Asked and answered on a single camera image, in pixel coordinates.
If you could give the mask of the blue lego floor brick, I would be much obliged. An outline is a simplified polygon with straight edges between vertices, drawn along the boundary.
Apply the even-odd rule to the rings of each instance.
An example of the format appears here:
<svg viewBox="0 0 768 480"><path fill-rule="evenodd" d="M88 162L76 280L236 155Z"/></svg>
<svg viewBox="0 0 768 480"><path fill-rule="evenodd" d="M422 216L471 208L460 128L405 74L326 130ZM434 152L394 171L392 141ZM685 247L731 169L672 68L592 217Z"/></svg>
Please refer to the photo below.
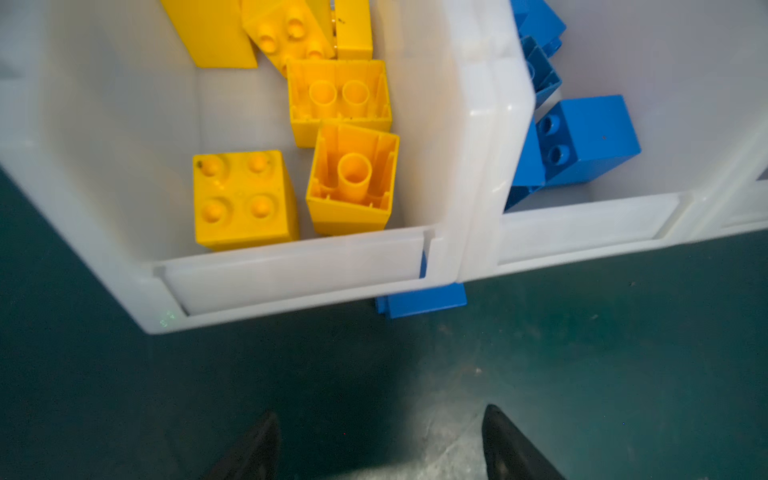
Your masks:
<svg viewBox="0 0 768 480"><path fill-rule="evenodd" d="M530 36L553 57L562 46L561 36L567 26L544 0L511 0L520 37Z"/></svg>

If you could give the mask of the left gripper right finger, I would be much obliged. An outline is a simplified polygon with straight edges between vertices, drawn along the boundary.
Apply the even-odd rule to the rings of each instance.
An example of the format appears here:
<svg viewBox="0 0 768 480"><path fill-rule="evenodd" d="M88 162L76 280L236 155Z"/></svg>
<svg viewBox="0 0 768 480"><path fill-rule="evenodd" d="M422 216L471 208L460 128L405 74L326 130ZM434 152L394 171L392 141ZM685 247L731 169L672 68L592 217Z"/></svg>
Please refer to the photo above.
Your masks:
<svg viewBox="0 0 768 480"><path fill-rule="evenodd" d="M481 433L488 479L565 479L498 406L486 407Z"/></svg>

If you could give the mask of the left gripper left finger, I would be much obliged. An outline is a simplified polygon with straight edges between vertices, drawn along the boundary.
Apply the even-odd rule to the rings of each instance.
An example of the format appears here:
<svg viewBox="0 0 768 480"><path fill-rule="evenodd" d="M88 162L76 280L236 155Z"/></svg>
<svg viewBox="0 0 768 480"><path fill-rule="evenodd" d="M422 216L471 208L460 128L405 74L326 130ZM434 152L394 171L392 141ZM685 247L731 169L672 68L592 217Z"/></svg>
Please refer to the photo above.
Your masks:
<svg viewBox="0 0 768 480"><path fill-rule="evenodd" d="M202 479L276 479L280 455L278 416L274 411L266 410Z"/></svg>

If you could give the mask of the yellow orange lego brick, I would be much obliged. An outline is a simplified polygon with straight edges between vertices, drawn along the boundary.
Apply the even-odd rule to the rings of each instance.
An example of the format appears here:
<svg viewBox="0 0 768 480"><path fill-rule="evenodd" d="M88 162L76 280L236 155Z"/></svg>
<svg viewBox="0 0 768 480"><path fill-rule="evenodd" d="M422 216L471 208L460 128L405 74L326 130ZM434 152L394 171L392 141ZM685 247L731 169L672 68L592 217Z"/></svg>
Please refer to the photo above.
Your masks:
<svg viewBox="0 0 768 480"><path fill-rule="evenodd" d="M314 231L341 236L382 231L389 222L400 137L325 122L318 131L305 200Z"/></svg>

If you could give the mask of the yellow lego square brick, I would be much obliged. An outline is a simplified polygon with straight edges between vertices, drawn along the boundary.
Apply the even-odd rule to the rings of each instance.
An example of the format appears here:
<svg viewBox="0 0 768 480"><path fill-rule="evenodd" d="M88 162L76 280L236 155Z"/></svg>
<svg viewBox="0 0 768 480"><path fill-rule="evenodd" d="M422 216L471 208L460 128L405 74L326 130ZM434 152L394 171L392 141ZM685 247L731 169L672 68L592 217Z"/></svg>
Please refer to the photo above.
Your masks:
<svg viewBox="0 0 768 480"><path fill-rule="evenodd" d="M278 150L193 157L196 242L213 251L300 239L296 195Z"/></svg>

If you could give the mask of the small yellow lego piece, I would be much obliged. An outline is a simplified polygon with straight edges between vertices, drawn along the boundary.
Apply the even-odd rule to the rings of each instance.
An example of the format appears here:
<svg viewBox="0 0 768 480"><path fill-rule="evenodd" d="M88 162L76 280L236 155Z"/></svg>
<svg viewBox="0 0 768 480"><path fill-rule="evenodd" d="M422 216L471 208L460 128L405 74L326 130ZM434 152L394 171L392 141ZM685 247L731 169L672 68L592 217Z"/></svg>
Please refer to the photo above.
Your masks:
<svg viewBox="0 0 768 480"><path fill-rule="evenodd" d="M369 0L334 1L337 58L372 60L373 35Z"/></svg>

